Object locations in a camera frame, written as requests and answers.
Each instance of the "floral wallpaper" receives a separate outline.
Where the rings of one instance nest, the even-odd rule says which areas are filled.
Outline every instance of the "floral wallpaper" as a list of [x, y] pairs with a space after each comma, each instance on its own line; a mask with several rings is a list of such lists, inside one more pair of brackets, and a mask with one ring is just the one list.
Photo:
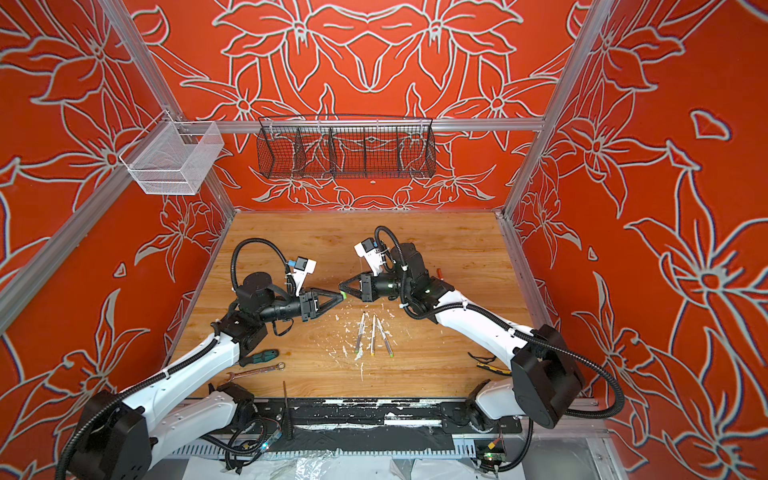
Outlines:
[[553, 324], [624, 387], [630, 478], [768, 471], [767, 41], [759, 2], [616, 2], [513, 214]]
[[[192, 120], [544, 114], [589, 1], [127, 0]], [[193, 9], [195, 15], [189, 15]], [[531, 132], [441, 134], [431, 180], [267, 180], [253, 135], [216, 172], [241, 210], [500, 207]]]
[[0, 290], [160, 113], [95, 0], [0, 1]]
[[[0, 0], [0, 289], [160, 112], [90, 0]], [[131, 184], [0, 335], [0, 478], [53, 478], [80, 408], [159, 369], [226, 219]]]

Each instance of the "wire basket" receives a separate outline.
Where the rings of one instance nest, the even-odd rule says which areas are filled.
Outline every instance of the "wire basket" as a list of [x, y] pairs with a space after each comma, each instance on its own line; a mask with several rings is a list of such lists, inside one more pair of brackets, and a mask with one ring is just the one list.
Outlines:
[[259, 122], [259, 173], [267, 178], [435, 174], [435, 135], [428, 118], [334, 115], [315, 124], [297, 117], [263, 117]]
[[150, 135], [146, 148], [125, 165], [128, 172], [146, 194], [195, 195], [224, 147], [216, 122], [196, 144], [182, 139], [172, 122], [160, 123]]

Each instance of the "wrench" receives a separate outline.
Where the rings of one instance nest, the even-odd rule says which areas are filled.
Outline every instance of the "wrench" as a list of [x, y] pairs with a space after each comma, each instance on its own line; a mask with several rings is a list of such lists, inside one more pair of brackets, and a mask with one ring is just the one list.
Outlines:
[[241, 377], [248, 376], [248, 375], [256, 375], [257, 373], [264, 373], [264, 372], [272, 372], [273, 370], [284, 370], [285, 368], [286, 368], [286, 364], [283, 362], [280, 362], [277, 365], [263, 366], [260, 369], [251, 369], [241, 373], [229, 372], [230, 378], [227, 379], [227, 382], [231, 382], [235, 379], [239, 379]]

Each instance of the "wood grain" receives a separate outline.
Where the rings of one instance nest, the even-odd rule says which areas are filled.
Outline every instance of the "wood grain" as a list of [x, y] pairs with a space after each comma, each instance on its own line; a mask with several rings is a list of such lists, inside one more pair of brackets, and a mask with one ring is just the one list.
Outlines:
[[[468, 298], [516, 323], [531, 325], [504, 240], [492, 213], [306, 213], [237, 214], [214, 268], [184, 329], [174, 359], [194, 348], [211, 331], [210, 323], [222, 317], [234, 300], [229, 265], [232, 250], [248, 237], [273, 241], [288, 259], [298, 256], [317, 261], [305, 288], [338, 291], [340, 281], [369, 270], [353, 246], [371, 237], [378, 225], [389, 227], [401, 243], [413, 242], [424, 256], [432, 275], [441, 268], [445, 281]], [[239, 255], [238, 280], [256, 271], [266, 271], [278, 286], [283, 268], [268, 247], [250, 244]], [[363, 348], [355, 361], [355, 343], [362, 312], [375, 313], [389, 332], [395, 354], [390, 358], [380, 334], [376, 354], [370, 356], [370, 327], [367, 322]], [[278, 329], [287, 323], [278, 323]], [[238, 383], [256, 396], [282, 397], [283, 380], [292, 397], [350, 396], [466, 396], [489, 374], [475, 367], [467, 356], [489, 356], [488, 352], [452, 329], [429, 320], [413, 320], [386, 299], [363, 303], [348, 298], [324, 317], [308, 323], [296, 322], [285, 336], [270, 334], [257, 347], [279, 349], [282, 372], [261, 373]], [[227, 372], [245, 369], [233, 367]], [[226, 372], [214, 380], [224, 381]], [[196, 396], [207, 394], [198, 389]]]

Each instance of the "white mesh basket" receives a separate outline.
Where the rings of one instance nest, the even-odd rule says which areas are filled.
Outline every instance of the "white mesh basket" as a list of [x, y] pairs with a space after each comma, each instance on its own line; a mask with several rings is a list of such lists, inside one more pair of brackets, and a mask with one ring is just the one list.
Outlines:
[[126, 167], [147, 194], [195, 195], [224, 147], [216, 122], [197, 144], [186, 144], [171, 122]]

